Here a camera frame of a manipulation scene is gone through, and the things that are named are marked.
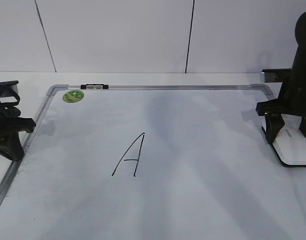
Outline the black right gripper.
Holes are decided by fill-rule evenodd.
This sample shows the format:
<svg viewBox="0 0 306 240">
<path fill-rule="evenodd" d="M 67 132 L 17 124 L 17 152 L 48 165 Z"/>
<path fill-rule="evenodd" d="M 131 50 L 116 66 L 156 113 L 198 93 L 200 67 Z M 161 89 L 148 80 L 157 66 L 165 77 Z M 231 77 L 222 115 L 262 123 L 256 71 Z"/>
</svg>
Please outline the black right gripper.
<svg viewBox="0 0 306 240">
<path fill-rule="evenodd" d="M 256 112 L 259 116 L 265 114 L 268 144 L 273 144 L 285 125 L 281 114 L 302 117 L 299 130 L 306 138 L 306 49 L 297 50 L 291 76 L 282 83 L 278 97 L 257 103 Z"/>
</svg>

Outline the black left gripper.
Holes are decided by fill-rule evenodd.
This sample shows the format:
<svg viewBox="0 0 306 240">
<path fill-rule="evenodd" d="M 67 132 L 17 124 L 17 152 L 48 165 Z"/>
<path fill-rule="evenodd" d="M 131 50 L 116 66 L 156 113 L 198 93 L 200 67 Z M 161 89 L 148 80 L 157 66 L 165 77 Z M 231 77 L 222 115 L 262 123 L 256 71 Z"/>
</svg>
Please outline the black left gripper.
<svg viewBox="0 0 306 240">
<path fill-rule="evenodd" d="M 20 117 L 19 96 L 11 96 L 15 101 L 1 102 L 0 100 L 0 155 L 9 159 L 20 161 L 24 151 L 18 136 L 18 132 L 32 133 L 36 123 L 32 118 Z"/>
</svg>

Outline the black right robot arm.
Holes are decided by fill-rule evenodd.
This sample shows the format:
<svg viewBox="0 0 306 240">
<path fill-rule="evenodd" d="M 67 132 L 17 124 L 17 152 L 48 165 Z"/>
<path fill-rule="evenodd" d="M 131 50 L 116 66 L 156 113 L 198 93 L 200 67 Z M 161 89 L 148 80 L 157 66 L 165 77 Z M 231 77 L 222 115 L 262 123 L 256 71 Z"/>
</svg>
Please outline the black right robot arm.
<svg viewBox="0 0 306 240">
<path fill-rule="evenodd" d="M 277 77 L 282 83 L 276 99 L 259 102 L 256 112 L 265 117 L 265 137 L 272 144 L 285 125 L 282 114 L 301 117 L 299 130 L 306 138 L 306 12 L 298 19 L 295 27 L 298 44 L 291 68 L 263 69 L 265 79 Z"/>
</svg>

